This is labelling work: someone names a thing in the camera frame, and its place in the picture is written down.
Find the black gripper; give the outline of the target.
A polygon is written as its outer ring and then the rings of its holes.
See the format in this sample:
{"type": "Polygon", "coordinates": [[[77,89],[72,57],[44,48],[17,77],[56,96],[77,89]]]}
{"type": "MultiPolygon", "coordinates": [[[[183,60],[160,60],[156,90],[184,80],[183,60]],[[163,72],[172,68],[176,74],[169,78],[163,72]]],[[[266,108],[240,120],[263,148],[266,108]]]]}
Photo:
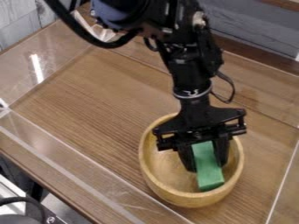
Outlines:
{"type": "Polygon", "coordinates": [[[243,108],[211,105],[210,89],[172,89],[181,109],[168,121],[153,127],[159,151],[173,149],[188,172],[196,172],[192,144],[212,141],[219,167],[228,162],[230,140],[246,132],[243,108]]]}

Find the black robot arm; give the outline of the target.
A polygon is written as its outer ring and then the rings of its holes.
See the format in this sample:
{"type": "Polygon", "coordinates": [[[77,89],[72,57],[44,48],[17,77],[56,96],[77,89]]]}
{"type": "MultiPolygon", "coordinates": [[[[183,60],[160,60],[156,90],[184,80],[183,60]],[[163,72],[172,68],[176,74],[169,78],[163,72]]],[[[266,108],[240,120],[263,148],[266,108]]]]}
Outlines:
{"type": "Polygon", "coordinates": [[[176,151],[189,172],[197,170],[195,145],[210,142],[216,164],[228,161],[230,140],[247,132],[243,108],[211,105],[211,78],[220,72],[222,50],[211,34],[210,19],[197,0],[89,0],[89,14],[99,25],[123,36],[105,42],[76,21],[60,0],[44,0],[72,31],[93,46],[113,49],[135,37],[160,54],[172,76],[172,94],[179,114],[153,127],[156,147],[176,151]]]}

